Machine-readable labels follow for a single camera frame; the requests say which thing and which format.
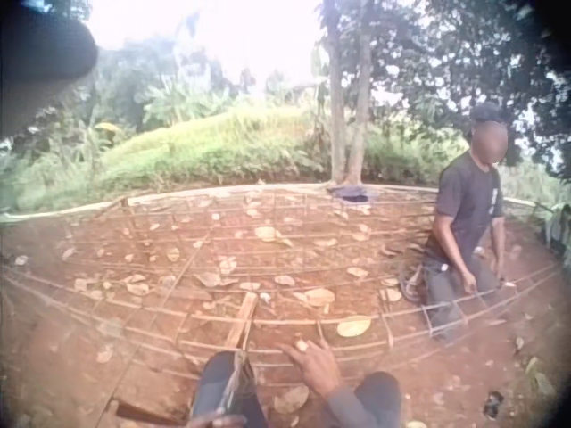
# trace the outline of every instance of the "knee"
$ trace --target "knee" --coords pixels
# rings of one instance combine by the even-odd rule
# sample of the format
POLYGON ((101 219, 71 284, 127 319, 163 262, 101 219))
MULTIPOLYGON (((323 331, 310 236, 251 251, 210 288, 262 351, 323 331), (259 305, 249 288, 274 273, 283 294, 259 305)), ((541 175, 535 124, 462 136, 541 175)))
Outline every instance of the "knee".
POLYGON ((375 372, 367 376, 364 383, 368 383, 376 390, 383 390, 385 392, 393 391, 401 393, 401 385, 396 377, 387 372, 375 372))

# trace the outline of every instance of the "wooden plank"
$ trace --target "wooden plank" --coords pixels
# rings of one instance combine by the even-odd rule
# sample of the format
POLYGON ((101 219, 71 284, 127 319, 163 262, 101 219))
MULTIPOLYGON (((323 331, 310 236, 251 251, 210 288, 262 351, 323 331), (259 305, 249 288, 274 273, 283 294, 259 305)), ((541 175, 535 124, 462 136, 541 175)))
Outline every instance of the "wooden plank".
POLYGON ((253 314, 253 310, 256 308, 256 303, 258 303, 258 294, 255 292, 248 292, 242 301, 242 306, 238 311, 238 316, 241 321, 236 321, 232 325, 232 329, 224 342, 224 346, 228 348, 237 348, 240 343, 240 338, 244 332, 248 319, 253 314))

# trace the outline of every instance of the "person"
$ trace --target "person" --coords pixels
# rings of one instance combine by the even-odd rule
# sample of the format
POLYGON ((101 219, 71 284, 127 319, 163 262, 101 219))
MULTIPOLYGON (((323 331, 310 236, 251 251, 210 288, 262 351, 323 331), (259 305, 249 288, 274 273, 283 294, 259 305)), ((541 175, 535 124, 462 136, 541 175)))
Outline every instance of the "person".
MULTIPOLYGON (((279 348, 301 369, 303 381, 326 405, 321 418, 326 428, 398 428, 401 426, 401 391, 398 381, 388 373, 367 376, 355 391, 344 384, 339 366, 329 345, 307 342, 302 352, 289 345, 279 348)), ((234 371, 234 354, 215 354, 204 367, 190 418, 190 428, 266 428, 268 422, 250 384, 240 394, 241 415, 212 412, 234 371)))
POLYGON ((473 126, 469 150, 440 175, 432 232, 426 242, 423 272, 429 305, 448 303, 431 310, 436 337, 447 342, 460 321, 459 308, 451 303, 463 293, 485 293, 499 288, 504 268, 504 215, 500 175, 493 166, 508 149, 508 130, 494 103, 480 103, 470 112, 473 126), (474 254, 491 226, 494 272, 474 254))

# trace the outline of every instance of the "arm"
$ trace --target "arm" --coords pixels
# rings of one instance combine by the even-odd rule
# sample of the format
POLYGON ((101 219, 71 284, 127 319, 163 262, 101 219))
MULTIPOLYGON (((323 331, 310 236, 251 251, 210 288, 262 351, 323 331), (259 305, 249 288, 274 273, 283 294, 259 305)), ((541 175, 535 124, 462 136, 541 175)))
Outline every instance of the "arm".
POLYGON ((301 369, 303 380, 322 399, 341 428, 371 428, 377 420, 361 404, 355 393, 344 384, 329 345, 307 342, 305 351, 288 345, 278 347, 301 369))

